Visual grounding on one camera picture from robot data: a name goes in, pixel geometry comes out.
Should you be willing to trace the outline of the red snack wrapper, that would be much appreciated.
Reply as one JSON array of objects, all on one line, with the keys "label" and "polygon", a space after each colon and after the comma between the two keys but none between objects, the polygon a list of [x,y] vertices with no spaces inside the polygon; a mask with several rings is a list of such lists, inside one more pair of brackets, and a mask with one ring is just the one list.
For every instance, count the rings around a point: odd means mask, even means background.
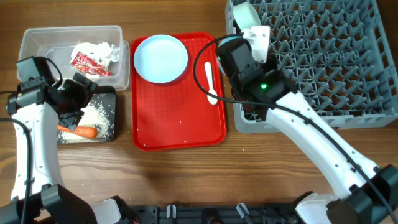
[{"label": "red snack wrapper", "polygon": [[111,76],[112,73],[109,69],[100,64],[95,59],[90,58],[88,55],[78,52],[72,60],[71,65],[79,71],[89,75],[99,75],[102,77]]}]

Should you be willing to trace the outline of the orange carrot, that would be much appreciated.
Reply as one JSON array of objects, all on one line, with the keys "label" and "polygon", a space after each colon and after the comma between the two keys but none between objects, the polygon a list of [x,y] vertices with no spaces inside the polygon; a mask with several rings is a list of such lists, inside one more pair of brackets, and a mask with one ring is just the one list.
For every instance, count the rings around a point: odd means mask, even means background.
[{"label": "orange carrot", "polygon": [[78,126],[74,131],[72,131],[68,128],[64,128],[61,125],[58,125],[57,128],[59,131],[72,133],[72,134],[75,134],[77,136],[87,138],[87,139],[94,139],[95,137],[97,137],[97,134],[98,134],[98,132],[95,128],[86,127],[86,126],[80,126],[80,127]]}]

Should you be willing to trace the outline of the white tissue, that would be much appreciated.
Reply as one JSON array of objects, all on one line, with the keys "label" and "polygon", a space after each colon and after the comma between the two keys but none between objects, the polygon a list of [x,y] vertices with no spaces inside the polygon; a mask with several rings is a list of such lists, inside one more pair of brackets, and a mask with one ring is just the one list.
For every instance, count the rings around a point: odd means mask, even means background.
[{"label": "white tissue", "polygon": [[[72,50],[70,64],[78,52],[82,52],[88,55],[90,58],[95,59],[100,64],[106,66],[112,75],[116,75],[118,73],[119,61],[121,58],[120,46],[109,44],[107,42],[102,42],[100,44],[92,44],[89,42],[80,43]],[[88,78],[104,78],[99,75],[84,74]]]}]

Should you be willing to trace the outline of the large light blue plate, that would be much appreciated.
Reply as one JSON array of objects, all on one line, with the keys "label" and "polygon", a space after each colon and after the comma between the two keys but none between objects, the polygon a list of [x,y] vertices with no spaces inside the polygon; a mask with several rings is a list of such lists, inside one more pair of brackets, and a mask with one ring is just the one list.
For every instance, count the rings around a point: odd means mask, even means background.
[{"label": "large light blue plate", "polygon": [[164,84],[179,78],[188,65],[188,51],[171,35],[144,39],[134,52],[134,68],[144,80]]}]

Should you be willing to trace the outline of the white plastic spoon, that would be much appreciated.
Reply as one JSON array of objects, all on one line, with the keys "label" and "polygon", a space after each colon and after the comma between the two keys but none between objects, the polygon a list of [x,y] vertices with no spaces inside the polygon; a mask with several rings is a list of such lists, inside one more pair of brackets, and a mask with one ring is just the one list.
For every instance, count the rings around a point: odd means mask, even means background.
[{"label": "white plastic spoon", "polygon": [[[206,73],[206,79],[208,82],[208,92],[211,93],[212,95],[217,95],[217,92],[214,89],[213,86],[213,73],[212,73],[212,66],[210,62],[205,62],[204,64],[204,68],[205,68],[205,73]],[[208,101],[211,105],[216,105],[218,100],[216,98],[213,98],[210,95],[207,95]]]}]

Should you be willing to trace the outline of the small light blue bowl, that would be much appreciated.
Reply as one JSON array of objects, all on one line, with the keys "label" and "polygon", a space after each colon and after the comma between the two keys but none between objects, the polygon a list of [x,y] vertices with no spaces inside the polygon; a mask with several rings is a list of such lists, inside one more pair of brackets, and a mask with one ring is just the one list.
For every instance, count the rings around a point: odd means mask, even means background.
[{"label": "small light blue bowl", "polygon": [[222,74],[227,77],[231,76],[236,65],[233,50],[236,49],[236,42],[238,39],[239,37],[228,37],[222,40],[215,50],[219,69]]}]

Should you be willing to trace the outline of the mint green bowl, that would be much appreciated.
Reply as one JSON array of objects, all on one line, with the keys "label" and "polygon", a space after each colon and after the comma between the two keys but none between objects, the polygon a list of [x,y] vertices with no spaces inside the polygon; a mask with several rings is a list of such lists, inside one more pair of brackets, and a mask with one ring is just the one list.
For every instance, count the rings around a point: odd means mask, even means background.
[{"label": "mint green bowl", "polygon": [[237,31],[250,29],[253,26],[260,26],[261,20],[254,6],[249,2],[243,2],[232,7],[233,17],[237,26]]}]

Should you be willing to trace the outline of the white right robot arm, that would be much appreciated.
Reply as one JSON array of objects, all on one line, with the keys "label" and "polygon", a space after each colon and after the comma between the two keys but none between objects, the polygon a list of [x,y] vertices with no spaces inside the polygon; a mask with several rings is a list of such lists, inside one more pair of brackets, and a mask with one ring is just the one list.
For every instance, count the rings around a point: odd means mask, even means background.
[{"label": "white right robot arm", "polygon": [[312,109],[273,63],[252,56],[249,42],[235,38],[216,55],[233,98],[289,137],[318,167],[332,193],[301,198],[295,212],[305,223],[380,223],[397,210],[397,169],[384,168],[349,145]]}]

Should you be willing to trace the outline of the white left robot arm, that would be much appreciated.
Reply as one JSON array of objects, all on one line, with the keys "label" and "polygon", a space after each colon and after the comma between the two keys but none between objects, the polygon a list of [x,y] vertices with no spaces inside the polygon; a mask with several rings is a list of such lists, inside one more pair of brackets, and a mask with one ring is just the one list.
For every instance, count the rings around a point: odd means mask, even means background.
[{"label": "white left robot arm", "polygon": [[17,62],[21,79],[6,104],[17,140],[17,173],[11,203],[1,207],[1,223],[37,223],[42,210],[50,223],[129,223],[134,219],[119,197],[94,206],[71,193],[60,173],[57,131],[75,130],[98,84],[76,73],[56,80],[51,60],[28,57]]}]

